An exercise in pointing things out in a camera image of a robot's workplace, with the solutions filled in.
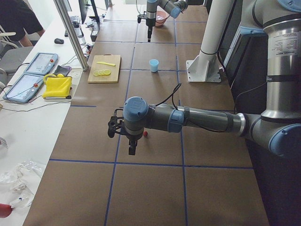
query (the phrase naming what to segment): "black mouse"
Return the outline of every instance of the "black mouse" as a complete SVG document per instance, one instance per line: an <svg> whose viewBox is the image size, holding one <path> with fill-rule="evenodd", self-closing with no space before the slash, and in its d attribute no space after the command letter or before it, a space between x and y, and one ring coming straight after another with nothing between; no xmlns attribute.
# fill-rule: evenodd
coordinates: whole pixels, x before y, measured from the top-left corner
<svg viewBox="0 0 301 226"><path fill-rule="evenodd" d="M63 39L55 39L55 44L64 44Z"/></svg>

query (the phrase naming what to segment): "yellow cloth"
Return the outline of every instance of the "yellow cloth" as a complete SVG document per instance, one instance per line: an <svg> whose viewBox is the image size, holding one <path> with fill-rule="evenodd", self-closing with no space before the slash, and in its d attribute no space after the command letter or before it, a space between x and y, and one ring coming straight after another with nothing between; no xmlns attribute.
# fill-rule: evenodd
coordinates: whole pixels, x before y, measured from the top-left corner
<svg viewBox="0 0 301 226"><path fill-rule="evenodd" d="M48 74L44 77L46 91L42 97L67 97L72 85L72 77L64 77L62 74Z"/></svg>

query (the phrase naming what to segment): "blue joint cap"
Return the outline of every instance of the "blue joint cap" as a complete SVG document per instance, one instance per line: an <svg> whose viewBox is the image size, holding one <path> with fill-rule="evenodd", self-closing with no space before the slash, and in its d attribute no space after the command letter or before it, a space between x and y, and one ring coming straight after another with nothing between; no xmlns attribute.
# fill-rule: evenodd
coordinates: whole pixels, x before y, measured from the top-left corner
<svg viewBox="0 0 301 226"><path fill-rule="evenodd" d="M181 131L184 123L184 113L173 110L169 116L167 131L170 133L178 133Z"/></svg>
<svg viewBox="0 0 301 226"><path fill-rule="evenodd" d="M143 119L149 109L148 103L141 97L131 97L124 103L123 116L127 121Z"/></svg>
<svg viewBox="0 0 301 226"><path fill-rule="evenodd" d="M241 35L267 35L262 28L240 26Z"/></svg>
<svg viewBox="0 0 301 226"><path fill-rule="evenodd" d="M269 140L269 150L282 158L301 157L301 124L288 125Z"/></svg>
<svg viewBox="0 0 301 226"><path fill-rule="evenodd" d="M279 4L287 10L292 12L301 13L301 1L300 0L278 0Z"/></svg>
<svg viewBox="0 0 301 226"><path fill-rule="evenodd" d="M173 8L173 10L171 10L170 15L171 15L171 17L176 19L180 13L181 13L181 9L179 7L176 7L176 8Z"/></svg>

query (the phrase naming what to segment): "crumpled plastic wrap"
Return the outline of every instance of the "crumpled plastic wrap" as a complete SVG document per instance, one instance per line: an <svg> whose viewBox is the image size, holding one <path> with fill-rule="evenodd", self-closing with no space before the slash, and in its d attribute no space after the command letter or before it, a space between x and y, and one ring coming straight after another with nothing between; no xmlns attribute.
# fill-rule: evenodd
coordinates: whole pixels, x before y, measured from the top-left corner
<svg viewBox="0 0 301 226"><path fill-rule="evenodd" d="M12 208L31 205L46 165L32 160L22 162L12 172L0 174L0 190L7 194Z"/></svg>

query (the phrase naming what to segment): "chair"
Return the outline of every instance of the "chair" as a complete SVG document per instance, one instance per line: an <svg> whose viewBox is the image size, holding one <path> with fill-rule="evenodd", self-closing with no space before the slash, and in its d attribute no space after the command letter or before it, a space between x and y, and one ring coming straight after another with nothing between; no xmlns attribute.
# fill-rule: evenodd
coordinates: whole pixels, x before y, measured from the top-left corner
<svg viewBox="0 0 301 226"><path fill-rule="evenodd" d="M15 35L15 32L0 33L2 36ZM9 41L0 40L0 53L4 49L3 44L8 44L13 49L8 50L0 59L0 87L7 85L11 77L16 73L19 65L23 63L33 47L21 47Z"/></svg>

